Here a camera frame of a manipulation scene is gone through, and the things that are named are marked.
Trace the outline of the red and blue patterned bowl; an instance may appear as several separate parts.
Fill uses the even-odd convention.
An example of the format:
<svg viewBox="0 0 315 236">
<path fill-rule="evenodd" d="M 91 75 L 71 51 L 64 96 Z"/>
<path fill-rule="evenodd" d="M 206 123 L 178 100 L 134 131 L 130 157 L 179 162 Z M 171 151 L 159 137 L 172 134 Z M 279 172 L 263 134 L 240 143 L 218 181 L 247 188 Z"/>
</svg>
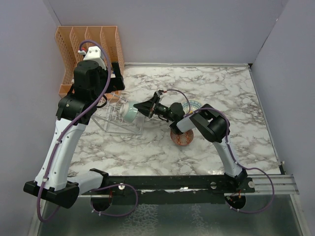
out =
<svg viewBox="0 0 315 236">
<path fill-rule="evenodd" d="M 173 131 L 170 132 L 171 140 L 179 146 L 187 146 L 189 145 L 194 138 L 194 133 L 192 130 L 188 130 L 187 132 L 183 134 L 175 134 Z"/>
</svg>

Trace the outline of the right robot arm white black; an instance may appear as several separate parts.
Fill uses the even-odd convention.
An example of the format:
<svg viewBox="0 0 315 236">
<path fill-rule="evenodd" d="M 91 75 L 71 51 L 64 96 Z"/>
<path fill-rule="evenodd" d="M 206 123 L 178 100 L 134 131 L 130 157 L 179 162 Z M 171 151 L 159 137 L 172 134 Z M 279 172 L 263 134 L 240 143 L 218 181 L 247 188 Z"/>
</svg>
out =
<svg viewBox="0 0 315 236">
<path fill-rule="evenodd" d="M 238 163 L 228 140 L 230 123 L 226 116 L 209 104 L 203 105 L 191 114 L 185 114 L 181 103 L 175 102 L 169 107 L 162 105 L 160 97 L 163 93 L 164 91 L 158 90 L 151 99 L 133 106 L 148 118 L 157 115 L 171 121 L 170 129 L 176 135 L 182 135 L 196 128 L 208 142 L 215 146 L 223 163 L 227 189 L 231 192 L 242 189 L 248 175 Z"/>
</svg>

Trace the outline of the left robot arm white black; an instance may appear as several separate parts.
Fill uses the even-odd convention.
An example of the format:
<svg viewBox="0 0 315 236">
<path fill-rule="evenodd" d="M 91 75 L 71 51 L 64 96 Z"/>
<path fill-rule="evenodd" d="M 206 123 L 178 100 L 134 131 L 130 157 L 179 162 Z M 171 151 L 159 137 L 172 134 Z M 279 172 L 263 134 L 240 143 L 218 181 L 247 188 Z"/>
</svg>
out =
<svg viewBox="0 0 315 236">
<path fill-rule="evenodd" d="M 58 103 L 55 134 L 45 162 L 34 180 L 25 183 L 23 191 L 60 207 L 70 208 L 82 193 L 108 190 L 108 174 L 91 169 L 78 178 L 68 178 L 69 166 L 78 141 L 105 94 L 124 90 L 124 79 L 118 62 L 111 68 L 94 60 L 83 60 L 74 69 L 74 83 Z"/>
</svg>

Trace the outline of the yellow teal patterned bowl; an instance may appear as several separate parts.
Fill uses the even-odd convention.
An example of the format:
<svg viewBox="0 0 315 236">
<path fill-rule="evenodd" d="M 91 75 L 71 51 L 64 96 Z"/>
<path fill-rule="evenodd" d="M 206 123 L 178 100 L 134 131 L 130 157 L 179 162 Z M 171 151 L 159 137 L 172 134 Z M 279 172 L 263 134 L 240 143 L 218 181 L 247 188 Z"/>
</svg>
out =
<svg viewBox="0 0 315 236">
<path fill-rule="evenodd" d="M 182 103 L 183 110 L 186 115 L 193 113 L 195 110 L 198 110 L 202 107 L 202 104 L 196 100 L 189 100 Z"/>
</svg>

